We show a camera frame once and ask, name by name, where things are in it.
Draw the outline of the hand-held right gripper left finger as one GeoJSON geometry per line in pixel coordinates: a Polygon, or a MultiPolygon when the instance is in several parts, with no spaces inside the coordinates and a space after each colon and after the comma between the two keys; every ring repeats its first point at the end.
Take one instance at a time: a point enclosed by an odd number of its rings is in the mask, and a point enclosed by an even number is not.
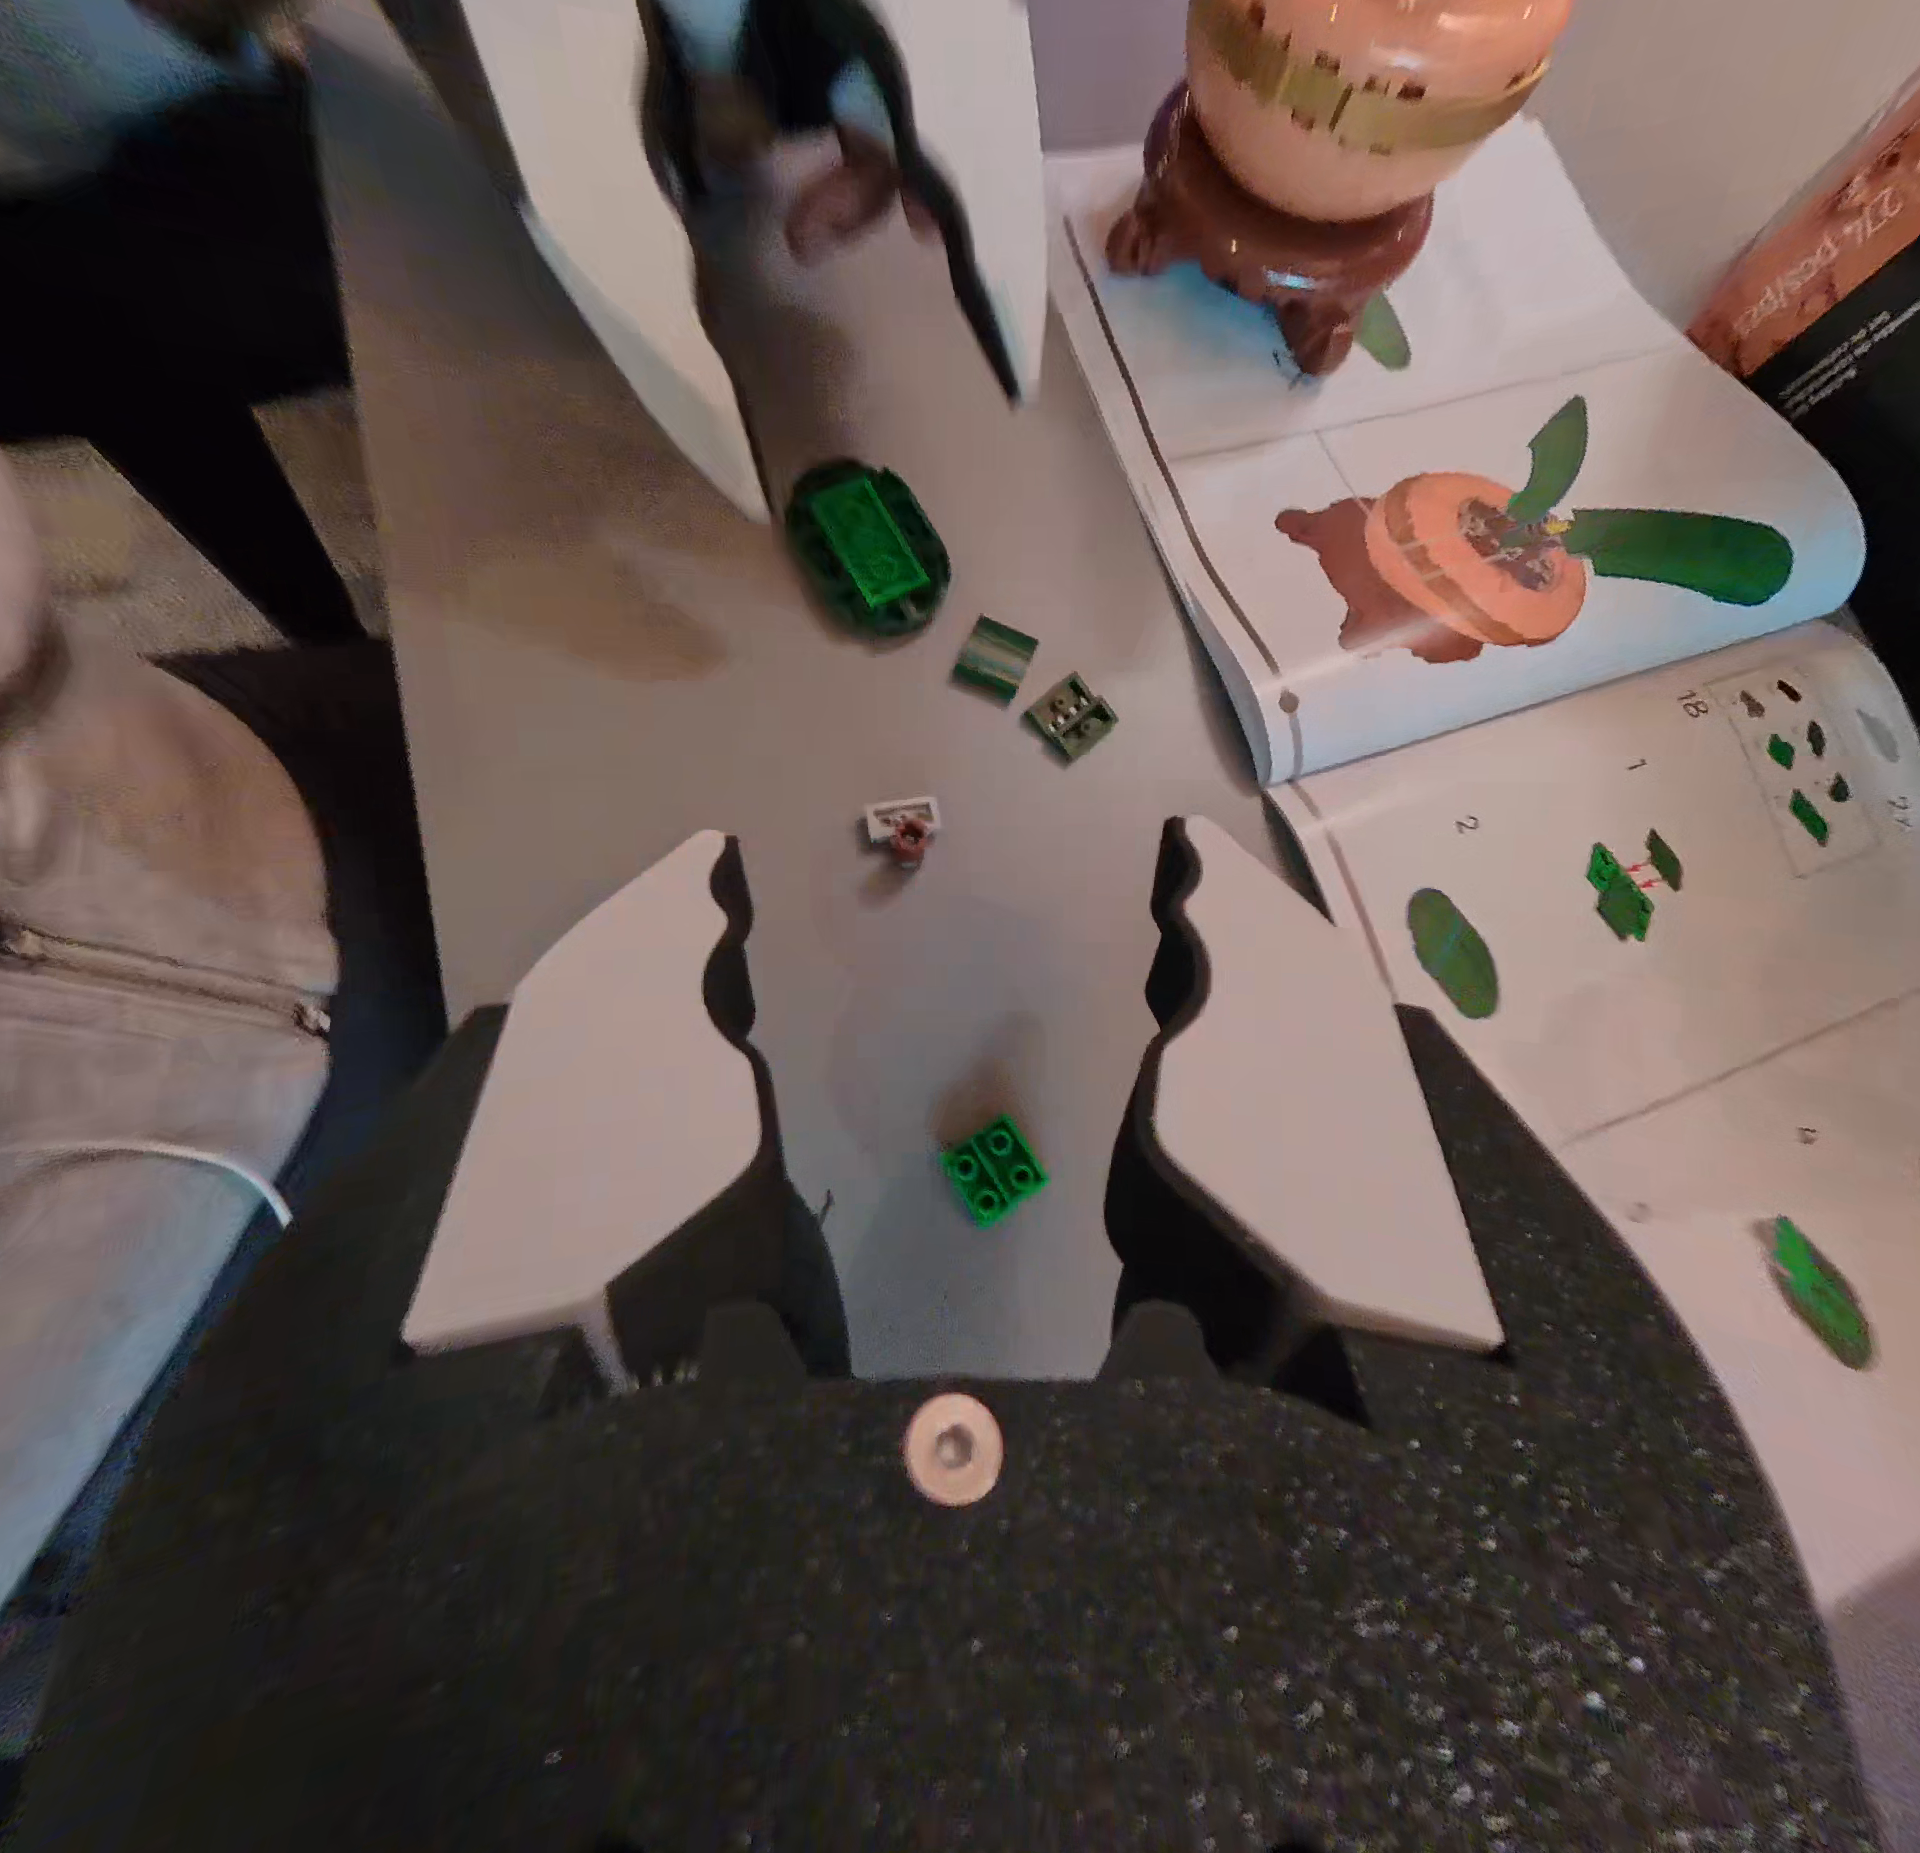
{"type": "Polygon", "coordinates": [[[698,1362],[707,1315],[775,1313],[850,1372],[832,1255],[753,1045],[739,841],[705,828],[518,978],[402,1323],[414,1355],[571,1331],[604,1380],[698,1362]]]}

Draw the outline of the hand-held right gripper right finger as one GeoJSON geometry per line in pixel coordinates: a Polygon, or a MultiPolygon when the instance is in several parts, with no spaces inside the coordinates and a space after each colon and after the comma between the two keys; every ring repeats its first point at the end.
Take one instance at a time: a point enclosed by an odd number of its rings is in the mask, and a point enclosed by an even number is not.
{"type": "Polygon", "coordinates": [[[1196,1323],[1282,1380],[1335,1331],[1457,1352],[1505,1331],[1408,1041],[1366,953],[1205,816],[1163,826],[1141,1052],[1103,1192],[1114,1335],[1196,1323]]]}

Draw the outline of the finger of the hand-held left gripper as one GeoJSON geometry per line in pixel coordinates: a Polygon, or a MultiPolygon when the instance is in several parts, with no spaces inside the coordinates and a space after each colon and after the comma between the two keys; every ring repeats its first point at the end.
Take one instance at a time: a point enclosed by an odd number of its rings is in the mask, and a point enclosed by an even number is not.
{"type": "Polygon", "coordinates": [[[642,131],[641,0],[457,0],[531,245],[659,431],[771,518],[733,376],[705,323],[681,211],[642,131]]]}
{"type": "Polygon", "coordinates": [[[834,116],[843,160],[785,221],[817,261],[894,203],[937,230],[949,289],[1007,398],[1040,389],[1047,203],[1040,100],[1025,0],[794,0],[794,24],[832,52],[825,85],[857,66],[888,114],[882,137],[834,116]]]}

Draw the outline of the bright green brick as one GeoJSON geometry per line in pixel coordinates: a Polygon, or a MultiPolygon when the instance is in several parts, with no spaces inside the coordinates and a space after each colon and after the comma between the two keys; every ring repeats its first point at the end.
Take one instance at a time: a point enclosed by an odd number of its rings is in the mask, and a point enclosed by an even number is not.
{"type": "Polygon", "coordinates": [[[993,1227],[1047,1191],[1051,1176],[1025,1128],[998,1113],[973,1134],[937,1152],[937,1166],[965,1214],[978,1229],[993,1227]]]}
{"type": "Polygon", "coordinates": [[[877,612],[932,584],[871,473],[829,482],[804,505],[864,610],[877,612]]]}

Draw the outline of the green oval leaf plate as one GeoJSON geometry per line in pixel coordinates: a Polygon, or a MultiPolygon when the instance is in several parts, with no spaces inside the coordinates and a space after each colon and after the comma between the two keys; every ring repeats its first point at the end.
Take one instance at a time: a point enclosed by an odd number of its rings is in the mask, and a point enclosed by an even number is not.
{"type": "Polygon", "coordinates": [[[919,496],[894,469],[877,468],[853,456],[839,456],[804,471],[794,480],[783,507],[783,533],[796,565],[804,569],[821,605],[847,630],[857,633],[864,639],[910,639],[933,621],[947,600],[951,580],[949,547],[925,513],[919,496]],[[878,490],[885,496],[888,507],[905,532],[908,543],[923,559],[932,580],[925,590],[882,606],[877,612],[864,610],[860,601],[855,596],[853,580],[832,559],[832,550],[823,543],[817,524],[812,522],[804,505],[807,494],[860,473],[871,473],[878,480],[878,490]]]}

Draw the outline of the white desk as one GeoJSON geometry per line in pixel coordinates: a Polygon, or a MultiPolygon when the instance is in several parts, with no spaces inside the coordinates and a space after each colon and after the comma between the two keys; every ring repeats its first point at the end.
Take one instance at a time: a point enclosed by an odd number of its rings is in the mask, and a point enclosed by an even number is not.
{"type": "MultiPolygon", "coordinates": [[[[775,1082],[785,1166],[829,1195],[839,1289],[860,1372],[1063,1373],[1114,1316],[1122,1266],[1103,1192],[1141,1052],[1163,826],[1205,816],[1329,919],[1299,841],[1261,785],[1235,702],[1099,419],[1052,289],[1040,389],[1001,393],[949,289],[945,249],[885,224],[814,270],[780,241],[804,178],[828,172],[828,116],[780,119],[734,172],[678,172],[690,70],[675,0],[641,0],[642,131],[695,253],[708,338],[733,376],[771,518],[741,516],[659,431],[531,245],[518,177],[457,0],[375,0],[418,63],[370,78],[343,30],[313,62],[356,389],[387,550],[406,734],[438,942],[455,999],[510,1000],[568,929],[688,835],[739,841],[753,899],[753,1045],[775,1082]],[[853,456],[898,471],[949,547],[933,621],[901,642],[847,630],[783,533],[794,480],[853,456]],[[949,678],[978,614],[1040,639],[1009,706],[949,678]],[[1120,715],[1062,763],[1022,713],[1069,673],[1120,715]],[[932,794],[943,832],[898,869],[860,809],[932,794]],[[993,1227],[965,1214],[937,1152],[998,1113],[1045,1163],[1045,1192],[993,1227]]],[[[1348,929],[1338,927],[1353,943],[1348,929]]],[[[1335,1636],[1404,1638],[1406,1670],[1316,1657],[1299,1722],[1430,1717],[1411,1771],[1360,1746],[1294,1752],[1296,1812],[1342,1839],[1495,1849],[1692,1845],[1724,1812],[1764,1849],[1916,1849],[1916,1646],[1836,1641],[1732,1399],[1624,1229],[1523,1122],[1430,1010],[1398,1000],[1504,1349],[1476,1359],[1335,1331],[1298,1364],[1342,1378],[1321,1437],[1383,1449],[1387,1372],[1548,1390],[1548,1296],[1572,1296],[1570,1455],[1532,1454],[1507,1503],[1414,1497],[1467,1587],[1559,1598],[1534,1652],[1570,1667],[1593,1748],[1489,1746],[1400,1680],[1489,1685],[1517,1646],[1417,1638],[1411,1609],[1327,1616],[1335,1636]]]]}

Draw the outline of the peach brick flower pot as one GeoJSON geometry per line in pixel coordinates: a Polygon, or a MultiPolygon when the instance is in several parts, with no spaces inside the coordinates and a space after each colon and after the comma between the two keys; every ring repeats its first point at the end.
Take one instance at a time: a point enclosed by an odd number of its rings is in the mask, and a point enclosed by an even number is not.
{"type": "Polygon", "coordinates": [[[1436,188],[1545,78],[1574,0],[1187,0],[1186,75],[1105,237],[1261,306],[1307,376],[1429,241],[1436,188]]]}

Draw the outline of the dark green brick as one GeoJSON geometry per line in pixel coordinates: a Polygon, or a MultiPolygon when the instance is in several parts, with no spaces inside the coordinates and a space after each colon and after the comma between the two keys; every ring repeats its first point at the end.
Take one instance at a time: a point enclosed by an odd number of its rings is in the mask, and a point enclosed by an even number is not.
{"type": "Polygon", "coordinates": [[[1025,726],[1062,763],[1075,763],[1114,734],[1120,715],[1075,670],[1060,678],[1022,713],[1025,726]]]}

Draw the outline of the instruction booklet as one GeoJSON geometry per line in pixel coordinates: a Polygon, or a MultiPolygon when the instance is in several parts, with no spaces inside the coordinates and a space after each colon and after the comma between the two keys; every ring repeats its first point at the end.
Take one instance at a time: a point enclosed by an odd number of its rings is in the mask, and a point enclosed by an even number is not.
{"type": "Polygon", "coordinates": [[[1054,301],[1269,803],[1640,1250],[1836,1641],[1916,1646],[1916,728],[1832,619],[1853,498],[1529,121],[1329,378],[1107,266],[1137,159],[1049,166],[1054,301]]]}

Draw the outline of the black product box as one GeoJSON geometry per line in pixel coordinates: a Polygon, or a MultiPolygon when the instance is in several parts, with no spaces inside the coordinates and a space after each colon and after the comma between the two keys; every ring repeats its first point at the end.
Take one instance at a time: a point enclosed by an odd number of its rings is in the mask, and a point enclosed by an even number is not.
{"type": "Polygon", "coordinates": [[[1836,469],[1872,550],[1916,545],[1916,78],[1742,252],[1689,334],[1836,469]]]}

